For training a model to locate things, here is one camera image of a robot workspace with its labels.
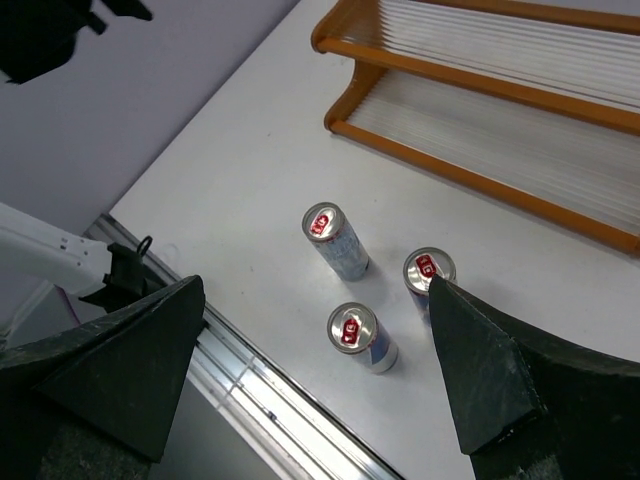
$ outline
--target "can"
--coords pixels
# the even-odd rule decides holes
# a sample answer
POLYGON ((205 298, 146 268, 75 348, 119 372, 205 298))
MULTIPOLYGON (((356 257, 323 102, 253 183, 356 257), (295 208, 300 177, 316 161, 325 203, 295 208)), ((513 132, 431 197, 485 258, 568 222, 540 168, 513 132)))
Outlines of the can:
POLYGON ((404 283, 424 322, 431 326, 429 317, 429 285, 434 275, 456 281, 456 265, 449 255, 434 247, 420 248, 404 262, 404 283))
POLYGON ((302 230, 316 250, 343 280, 362 278, 369 254, 344 212, 333 203, 318 203, 302 218, 302 230))
POLYGON ((333 346, 373 373, 389 370, 398 359, 398 345, 370 308, 360 303, 340 305, 329 316, 327 334, 333 346))

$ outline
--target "shelf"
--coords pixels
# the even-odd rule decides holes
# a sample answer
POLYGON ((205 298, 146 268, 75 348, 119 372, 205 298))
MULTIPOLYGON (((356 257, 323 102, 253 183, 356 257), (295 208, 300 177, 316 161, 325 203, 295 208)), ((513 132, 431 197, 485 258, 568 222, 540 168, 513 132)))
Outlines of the shelf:
POLYGON ((319 52, 640 134, 640 18, 507 0, 340 0, 319 52))
POLYGON ((640 137, 363 62, 325 125, 640 253, 640 137))

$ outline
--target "table surface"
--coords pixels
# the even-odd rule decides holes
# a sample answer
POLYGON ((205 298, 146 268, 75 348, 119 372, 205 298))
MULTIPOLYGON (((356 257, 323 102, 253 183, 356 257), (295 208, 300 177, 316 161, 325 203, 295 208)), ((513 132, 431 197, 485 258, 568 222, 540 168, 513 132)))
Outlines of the table surface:
POLYGON ((112 210, 208 301, 408 479, 473 478, 458 447, 406 256, 446 250, 459 284, 570 341, 640 361, 640 264, 503 204, 329 134, 350 60, 311 50, 332 0, 302 0, 112 210), (340 281, 304 237, 337 203, 373 259, 340 281), (375 376, 326 336, 335 306, 371 307, 400 348, 375 376))

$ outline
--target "wooden frame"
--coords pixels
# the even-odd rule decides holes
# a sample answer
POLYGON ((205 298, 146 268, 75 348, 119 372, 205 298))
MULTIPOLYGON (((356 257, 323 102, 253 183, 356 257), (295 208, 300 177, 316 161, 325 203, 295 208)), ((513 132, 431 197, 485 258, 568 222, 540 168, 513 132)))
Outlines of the wooden frame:
MULTIPOLYGON (((568 8, 522 3, 511 0, 419 0, 445 5, 529 18, 545 22, 640 35, 640 17, 588 12, 568 8)), ((379 48, 342 40, 342 33, 355 22, 358 6, 367 13, 366 25, 373 38, 379 36, 378 0, 339 0, 315 28, 311 43, 321 53, 332 52, 382 68, 393 68, 439 82, 493 95, 528 106, 594 123, 625 133, 640 135, 640 114, 579 98, 480 75, 426 60, 406 57, 379 48)))
POLYGON ((444 178, 504 201, 573 231, 630 254, 640 254, 640 236, 619 230, 539 197, 522 192, 464 168, 399 144, 388 138, 356 127, 349 117, 386 73, 386 69, 356 62, 354 75, 345 93, 325 116, 331 132, 347 137, 375 150, 436 173, 444 178))

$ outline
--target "red pull tab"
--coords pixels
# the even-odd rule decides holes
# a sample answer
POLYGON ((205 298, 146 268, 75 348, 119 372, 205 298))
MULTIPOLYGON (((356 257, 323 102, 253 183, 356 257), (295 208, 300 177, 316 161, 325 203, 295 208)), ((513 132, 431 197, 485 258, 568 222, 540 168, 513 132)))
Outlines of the red pull tab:
POLYGON ((347 345, 355 344, 358 340, 359 328, 358 322, 353 318, 344 322, 344 326, 342 327, 342 343, 346 343, 347 345))
POLYGON ((436 264, 430 255, 422 255, 416 258, 416 265, 420 269, 420 273, 427 278, 431 278, 436 274, 436 264))
POLYGON ((327 217, 326 215, 317 216, 313 221, 313 224, 311 225, 311 233, 315 235, 322 234, 322 232, 324 231, 324 227, 326 227, 328 224, 329 217, 327 217))

